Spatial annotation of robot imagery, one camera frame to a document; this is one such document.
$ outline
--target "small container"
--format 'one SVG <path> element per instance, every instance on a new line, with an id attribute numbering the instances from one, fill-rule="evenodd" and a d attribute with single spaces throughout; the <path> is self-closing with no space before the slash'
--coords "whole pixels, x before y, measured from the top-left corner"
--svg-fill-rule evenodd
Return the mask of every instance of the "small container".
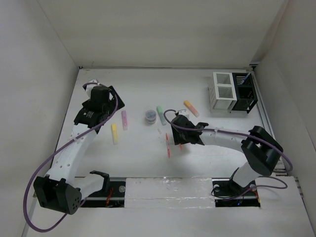
<path id="1" fill-rule="evenodd" d="M 145 113 L 145 120 L 149 124 L 153 124 L 156 122 L 157 114 L 155 110 L 147 110 Z"/>

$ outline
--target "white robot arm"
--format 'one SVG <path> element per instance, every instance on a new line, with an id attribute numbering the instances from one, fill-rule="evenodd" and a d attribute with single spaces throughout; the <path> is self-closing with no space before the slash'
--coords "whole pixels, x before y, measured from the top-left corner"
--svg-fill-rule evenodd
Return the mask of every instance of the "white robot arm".
<path id="1" fill-rule="evenodd" d="M 272 174 L 279 161 L 280 154 L 275 149 L 267 146 L 266 143 L 275 146 L 283 152 L 283 148 L 276 140 L 264 128 L 259 126 L 254 126 L 249 133 L 252 137 L 259 138 L 265 143 L 251 138 L 242 139 L 239 135 L 218 132 L 218 130 L 222 131 L 223 129 L 210 127 L 203 122 L 195 126 L 187 117 L 181 114 L 176 114 L 171 124 L 174 125 L 172 126 L 172 133 L 175 145 L 186 143 L 217 145 L 244 153 L 247 162 L 235 170 L 225 187 L 228 193 L 232 190 L 232 196 L 240 194 L 257 177 L 270 176 Z"/>
<path id="2" fill-rule="evenodd" d="M 63 149 L 45 177 L 38 176 L 34 181 L 33 186 L 42 207 L 74 214 L 82 199 L 96 191 L 107 191 L 109 188 L 109 175 L 99 171 L 92 171 L 86 177 L 75 180 L 82 157 L 100 128 L 81 137 L 80 134 L 105 121 L 115 112 L 115 108 L 124 107 L 112 86 L 100 86 L 96 83 L 97 81 L 93 80 L 84 87 L 89 100 L 82 104 L 83 108 L 75 118 L 75 125 L 69 137 L 69 141 L 74 142 Z"/>

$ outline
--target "red wire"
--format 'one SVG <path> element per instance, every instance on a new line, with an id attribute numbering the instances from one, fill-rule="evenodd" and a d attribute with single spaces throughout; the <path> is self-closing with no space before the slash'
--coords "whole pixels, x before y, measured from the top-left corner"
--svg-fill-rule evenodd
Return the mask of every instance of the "red wire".
<path id="1" fill-rule="evenodd" d="M 108 197 L 107 197 L 107 204 L 106 204 L 106 207 L 107 207 L 107 206 L 109 205 L 109 203 L 110 203 L 110 198 L 111 198 L 113 192 L 114 192 L 114 188 L 111 188 L 111 189 L 110 189 L 110 194 L 109 194 Z"/>

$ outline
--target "white rack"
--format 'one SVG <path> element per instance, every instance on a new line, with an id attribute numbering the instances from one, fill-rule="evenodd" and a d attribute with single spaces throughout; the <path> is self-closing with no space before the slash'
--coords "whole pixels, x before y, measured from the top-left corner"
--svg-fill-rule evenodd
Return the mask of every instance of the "white rack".
<path id="1" fill-rule="evenodd" d="M 232 73 L 214 72 L 208 90 L 211 110 L 232 110 L 237 101 Z"/>

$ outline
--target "black rack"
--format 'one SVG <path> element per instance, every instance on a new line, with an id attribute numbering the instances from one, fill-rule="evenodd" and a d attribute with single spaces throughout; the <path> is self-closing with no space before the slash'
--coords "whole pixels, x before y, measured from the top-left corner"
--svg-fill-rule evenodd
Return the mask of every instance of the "black rack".
<path id="1" fill-rule="evenodd" d="M 249 113 L 258 102 L 252 75 L 247 75 L 248 73 L 233 73 L 237 102 L 232 111 Z"/>

